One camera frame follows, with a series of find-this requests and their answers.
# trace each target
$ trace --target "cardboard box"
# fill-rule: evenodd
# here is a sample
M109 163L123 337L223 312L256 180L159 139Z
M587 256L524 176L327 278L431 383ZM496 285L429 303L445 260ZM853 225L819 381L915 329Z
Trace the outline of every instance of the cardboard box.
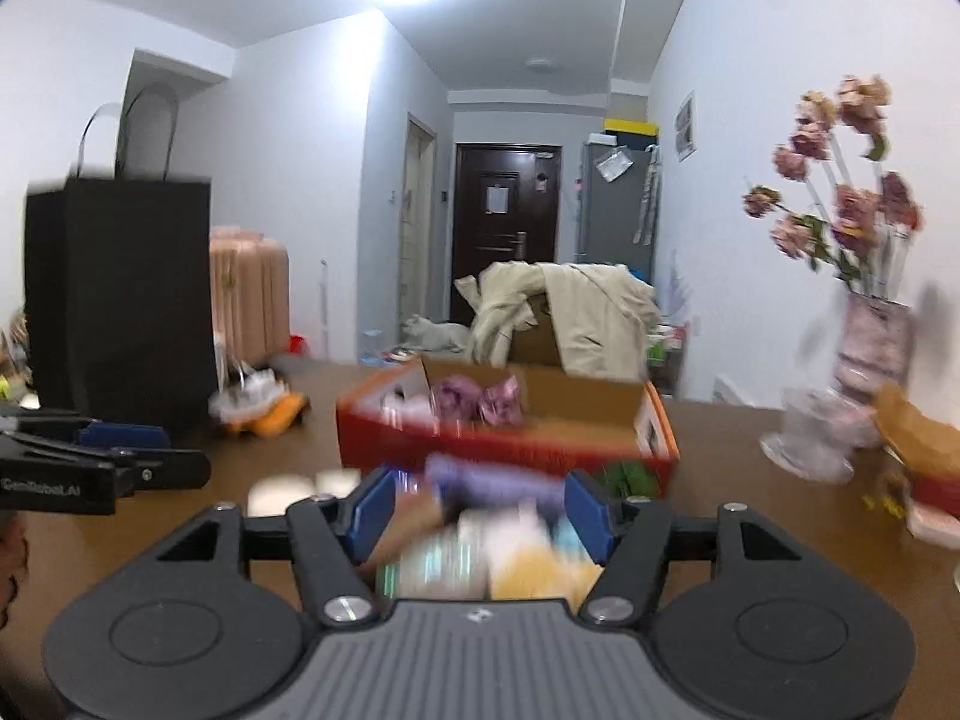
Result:
M390 392L429 394L430 386L460 374L481 386L515 375L526 423L488 427L434 420L387 422L380 404ZM642 463L662 493L680 453L654 386L568 376L558 368L465 365L416 358L386 368L337 401L337 432L345 467L380 464L416 470L443 452L463 460L510 464L563 476L595 473L607 464Z

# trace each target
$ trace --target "metal screw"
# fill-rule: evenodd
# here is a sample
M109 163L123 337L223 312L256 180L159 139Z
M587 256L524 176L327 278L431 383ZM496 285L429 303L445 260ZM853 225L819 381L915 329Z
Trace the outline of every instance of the metal screw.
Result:
M360 622L372 611L370 601L356 595L340 595L323 605L323 613L334 622Z
M618 595L606 595L587 604L587 614L597 622L623 622L634 613L634 605Z

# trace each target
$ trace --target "pink suitcase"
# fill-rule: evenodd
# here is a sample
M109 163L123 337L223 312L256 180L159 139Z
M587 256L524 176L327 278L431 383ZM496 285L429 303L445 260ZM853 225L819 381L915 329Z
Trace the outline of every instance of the pink suitcase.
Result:
M210 231L213 330L232 362L263 365L290 343L290 265L276 241L238 227Z

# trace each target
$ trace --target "clothing pile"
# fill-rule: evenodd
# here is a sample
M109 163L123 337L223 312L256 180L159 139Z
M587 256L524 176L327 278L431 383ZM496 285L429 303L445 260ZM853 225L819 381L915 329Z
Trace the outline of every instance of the clothing pile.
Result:
M455 286L476 312L466 354L506 365L514 333L536 326L528 298L545 293L563 370L643 381L646 335L659 323L654 289L626 266L494 263Z

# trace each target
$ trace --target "artificial flower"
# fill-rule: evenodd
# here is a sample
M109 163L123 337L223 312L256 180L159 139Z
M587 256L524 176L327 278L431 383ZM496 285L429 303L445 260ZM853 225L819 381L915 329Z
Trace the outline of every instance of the artificial flower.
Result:
M791 260L799 260L813 249L813 235L803 220L793 214L775 221L770 237Z
M781 194L770 187L757 185L743 196L743 210L753 218L764 217L781 201Z
M774 151L776 172L791 181L806 180L806 159L803 154L790 151L786 146L777 146Z
M797 108L797 121L801 124L814 122L827 130L836 124L837 107L823 92L808 92L802 100Z
M909 186L897 172L888 172L881 183L883 185L882 208L886 220L891 224L906 224L912 227L916 214Z
M890 104L890 87L880 76L861 80L844 77L840 85L840 119L864 135L880 136L884 117L880 108Z
M866 189L839 184L834 196L837 217L832 226L834 239L857 257L865 256L877 243L877 210L880 195Z
M827 130L817 122L800 124L790 136L793 151L810 159L829 159L827 151Z
M833 223L830 232L833 238L845 250L853 252L857 257L864 258L875 245L874 231L864 229L846 220L837 220Z

